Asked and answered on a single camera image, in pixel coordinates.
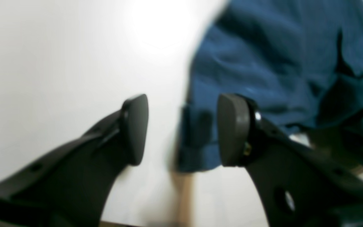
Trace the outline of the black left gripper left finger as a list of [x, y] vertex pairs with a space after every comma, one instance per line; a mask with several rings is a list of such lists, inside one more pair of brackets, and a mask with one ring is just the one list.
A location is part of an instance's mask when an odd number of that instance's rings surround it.
[[97, 227], [116, 178], [144, 154], [145, 94], [0, 181], [0, 221], [28, 227]]

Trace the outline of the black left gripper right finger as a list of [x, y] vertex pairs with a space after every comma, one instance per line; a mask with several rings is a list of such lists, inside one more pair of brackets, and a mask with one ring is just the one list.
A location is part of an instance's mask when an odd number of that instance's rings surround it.
[[224, 167], [244, 167], [271, 227], [363, 227], [363, 180], [292, 141], [256, 102], [223, 93], [217, 101]]

